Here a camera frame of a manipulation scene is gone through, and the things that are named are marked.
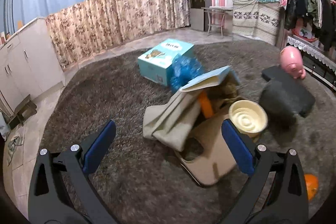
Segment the white cabinet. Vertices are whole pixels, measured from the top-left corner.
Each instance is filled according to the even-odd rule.
[[[1,98],[13,111],[29,94],[34,99],[60,82],[65,76],[44,19],[28,23],[0,49]]]
[[[19,89],[17,88],[13,77],[10,75],[7,68],[7,60],[3,60],[0,66],[0,91],[5,98],[7,104],[14,111],[19,103],[24,99]]]
[[[25,59],[21,44],[8,53],[7,70],[24,98],[30,94],[33,99],[42,94],[42,90]]]
[[[45,21],[38,19],[30,28],[19,33],[22,54],[42,92],[49,90],[63,79],[63,71],[48,33]]]

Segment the floral curtain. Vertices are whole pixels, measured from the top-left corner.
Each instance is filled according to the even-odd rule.
[[[63,68],[93,52],[189,25],[189,0],[86,0],[46,23]]]
[[[122,43],[115,0],[86,0],[46,18],[63,68]]]

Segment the pink piggy bank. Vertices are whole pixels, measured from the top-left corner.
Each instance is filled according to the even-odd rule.
[[[300,51],[293,46],[287,46],[280,52],[280,65],[294,79],[306,77],[306,70],[303,68]]]

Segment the blue cloth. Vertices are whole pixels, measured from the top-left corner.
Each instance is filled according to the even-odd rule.
[[[204,73],[201,63],[196,58],[176,55],[172,61],[173,76],[170,80],[171,90],[178,91],[190,80]]]

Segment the carpet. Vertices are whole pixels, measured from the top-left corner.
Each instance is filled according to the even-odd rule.
[[[201,188],[171,159],[173,152],[158,141],[142,136],[146,107],[161,105],[171,97],[169,88],[143,77],[135,51],[90,64],[79,70],[61,94],[51,115],[40,148],[61,152],[80,143],[109,118],[117,136],[90,180],[121,223],[215,223],[225,213],[246,182],[236,167],[218,184]],[[279,50],[262,41],[246,40],[195,46],[205,70],[232,65],[242,84],[240,95],[258,101],[266,82],[261,71],[276,65]],[[270,123],[260,142],[271,150],[295,148],[305,173],[317,175],[320,189],[310,202],[312,216],[327,198],[335,181],[335,107],[310,75],[303,81],[316,103],[307,118],[299,117],[290,130]],[[64,176],[75,208],[85,213],[71,182]],[[272,176],[255,210],[261,209]]]

